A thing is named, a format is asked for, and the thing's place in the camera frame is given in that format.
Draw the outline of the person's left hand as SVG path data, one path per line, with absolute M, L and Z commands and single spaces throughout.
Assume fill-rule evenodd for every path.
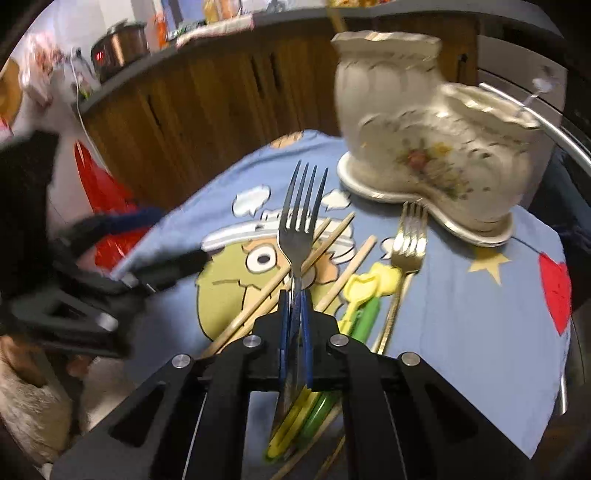
M 7 363 L 23 381 L 36 387 L 43 387 L 47 383 L 46 376 L 39 368 L 40 364 L 33 358 L 34 353 L 41 351 L 40 348 L 7 335 L 1 337 L 1 348 Z M 70 376 L 82 379 L 92 362 L 91 357 L 73 355 L 69 357 L 65 370 Z

